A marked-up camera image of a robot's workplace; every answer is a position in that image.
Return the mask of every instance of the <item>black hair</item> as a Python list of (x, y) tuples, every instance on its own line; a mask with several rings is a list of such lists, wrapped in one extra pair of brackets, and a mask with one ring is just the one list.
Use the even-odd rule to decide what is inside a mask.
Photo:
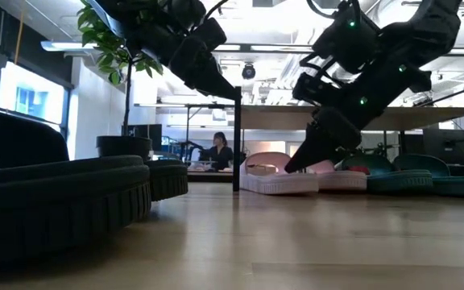
[(228, 142), (226, 141), (226, 137), (225, 137), (225, 134), (223, 134), (223, 132), (217, 132), (216, 134), (214, 134), (214, 139), (215, 138), (220, 138), (223, 142), (223, 145), (227, 146), (228, 145)]

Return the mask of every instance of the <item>wooden floor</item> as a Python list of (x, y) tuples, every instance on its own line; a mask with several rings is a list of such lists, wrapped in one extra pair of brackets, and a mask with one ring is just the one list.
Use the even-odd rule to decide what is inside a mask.
[(0, 289), (464, 290), (464, 200), (192, 184), (112, 237), (0, 269)]

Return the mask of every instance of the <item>green chair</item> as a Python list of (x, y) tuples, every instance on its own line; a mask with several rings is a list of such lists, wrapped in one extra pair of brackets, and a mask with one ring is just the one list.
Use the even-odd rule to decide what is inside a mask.
[(443, 197), (464, 197), (464, 176), (451, 176), (447, 164), (428, 155), (401, 155), (393, 164), (398, 169), (426, 169), (433, 174), (434, 192)]
[(433, 178), (427, 170), (395, 171), (393, 164), (381, 155), (352, 155), (342, 161), (342, 170), (364, 167), (370, 172), (368, 192), (424, 192), (433, 189)]

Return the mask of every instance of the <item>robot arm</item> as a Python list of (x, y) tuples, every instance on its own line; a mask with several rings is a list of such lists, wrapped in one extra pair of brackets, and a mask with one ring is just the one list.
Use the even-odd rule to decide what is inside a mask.
[[(226, 42), (225, 33), (215, 19), (205, 15), (200, 1), (86, 1), (114, 34), (126, 39), (131, 54), (147, 53), (189, 88), (203, 94), (240, 97), (221, 75), (211, 54)], [(380, 116), (403, 91), (430, 90), (431, 73), (420, 67), (454, 46), (461, 24), (457, 16), (461, 2), (423, 0), (408, 22), (381, 29), (360, 10), (358, 0), (343, 0), (332, 15), (332, 25), (313, 45), (313, 53), (300, 63), (317, 68), (317, 74), (303, 73), (293, 97), (315, 105), (317, 110), (313, 122), (307, 125), (305, 141), (286, 172), (334, 159), (341, 148), (355, 149), (361, 142), (360, 130)], [(142, 10), (151, 15), (149, 23), (137, 22)], [(315, 57), (328, 62), (323, 68), (306, 63)], [(323, 81), (323, 77), (329, 77), (326, 70), (334, 64), (358, 77), (346, 84)]]

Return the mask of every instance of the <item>ceiling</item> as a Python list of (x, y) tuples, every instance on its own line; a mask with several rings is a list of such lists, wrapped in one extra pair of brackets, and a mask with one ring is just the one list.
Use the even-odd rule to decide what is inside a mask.
[[(214, 17), (227, 34), (228, 43), (235, 44), (312, 44), (329, 25), (329, 20), (314, 14), (305, 0), (269, 0), (276, 5), (259, 5), (266, 0), (230, 0), (222, 7), (222, 14)], [(218, 0), (202, 0), (207, 9)], [(385, 25), (394, 21), (406, 21), (416, 7), (401, 6), (402, 0), (360, 0), (364, 11), (371, 9), (370, 16)], [(82, 8), (80, 0), (26, 0), (24, 22), (51, 41), (80, 41), (76, 13)], [(0, 0), (0, 6), (19, 18), (23, 1)], [(457, 47), (464, 47), (464, 19)], [(295, 105), (291, 89), (302, 72), (297, 63), (301, 56), (280, 53), (216, 53), (223, 67), (224, 76), (233, 84), (243, 87), (244, 99), (253, 104)], [(244, 81), (241, 71), (245, 63), (253, 63), (257, 71), (253, 81)], [(434, 71), (433, 90), (449, 91), (464, 82), (464, 57), (445, 57), (426, 66)], [(184, 87), (183, 82), (166, 73), (158, 78), (161, 84), (159, 96), (164, 102), (182, 100), (199, 102), (202, 96)], [(406, 106), (406, 92), (394, 102), (394, 106)]]

